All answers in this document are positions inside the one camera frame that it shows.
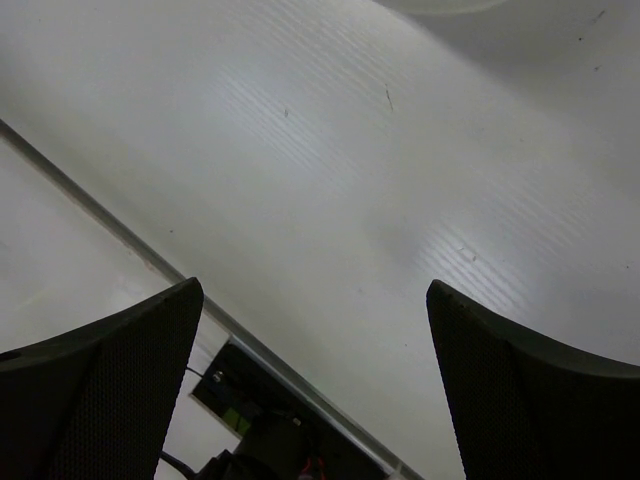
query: wire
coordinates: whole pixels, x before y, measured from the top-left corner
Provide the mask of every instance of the wire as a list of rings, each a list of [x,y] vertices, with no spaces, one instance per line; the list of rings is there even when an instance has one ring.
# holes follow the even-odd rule
[[[196,372],[196,371],[195,371],[193,368],[191,368],[191,367],[187,367],[187,368],[185,368],[185,370],[187,370],[187,371],[189,371],[189,372],[191,372],[191,373],[195,373],[195,374],[196,374],[196,375],[198,375],[200,378],[203,378],[203,377],[204,377],[204,375],[202,375],[200,372]]]
[[[327,480],[324,474],[324,460],[318,455],[307,458],[307,464],[300,472],[298,479],[304,480]]]
[[[191,467],[181,462],[175,457],[172,457],[167,452],[160,452],[160,458],[175,468],[178,472],[182,474],[184,478],[187,480],[193,480],[196,478],[196,472],[194,472]]]

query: dark speck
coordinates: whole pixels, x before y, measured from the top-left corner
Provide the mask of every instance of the dark speck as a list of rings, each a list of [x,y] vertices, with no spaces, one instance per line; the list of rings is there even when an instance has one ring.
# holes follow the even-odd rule
[[[596,23],[598,23],[598,22],[600,21],[600,19],[601,19],[602,17],[604,17],[604,14],[605,14],[605,13],[607,13],[607,11],[606,11],[606,10],[601,11],[601,12],[598,14],[598,16],[594,17],[594,18],[591,20],[591,25],[595,25]]]
[[[391,95],[389,95],[389,85],[384,84],[385,91],[387,92],[387,100],[389,100],[389,107],[391,107],[391,111],[393,112],[393,102],[391,101]]]

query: recessed opening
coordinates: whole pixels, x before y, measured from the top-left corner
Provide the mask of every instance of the recessed opening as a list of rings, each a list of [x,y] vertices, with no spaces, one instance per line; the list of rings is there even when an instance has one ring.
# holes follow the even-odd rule
[[[13,350],[11,352],[0,353],[0,362],[7,362],[9,360],[15,360],[20,357],[21,353],[17,350]]]

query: white surface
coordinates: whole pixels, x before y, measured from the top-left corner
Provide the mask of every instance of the white surface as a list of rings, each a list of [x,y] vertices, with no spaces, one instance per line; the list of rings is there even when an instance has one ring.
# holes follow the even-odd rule
[[[426,478],[433,278],[640,363],[638,2],[1,8],[0,116]]]
[[[479,12],[506,0],[376,0],[399,12],[428,15],[452,15]]]
[[[134,305],[169,286],[0,138],[0,352]],[[189,364],[204,372],[228,335],[203,318]],[[237,438],[188,397],[187,372],[165,450],[200,469]],[[157,480],[175,478],[158,466]]]

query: black cable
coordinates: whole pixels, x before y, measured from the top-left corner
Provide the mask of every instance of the black cable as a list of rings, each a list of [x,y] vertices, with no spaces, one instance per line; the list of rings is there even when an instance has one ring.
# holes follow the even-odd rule
[[[191,470],[188,465],[182,463],[177,458],[169,455],[167,452],[160,452],[160,458],[171,465],[173,468],[175,468],[178,472],[180,472],[182,476],[187,480],[193,480],[194,478],[196,478],[196,472]]]
[[[193,368],[191,367],[187,367],[185,368],[185,370],[191,372],[191,373],[195,373],[196,375],[198,375],[200,378],[204,377],[204,375],[202,375],[200,372],[196,372]]]

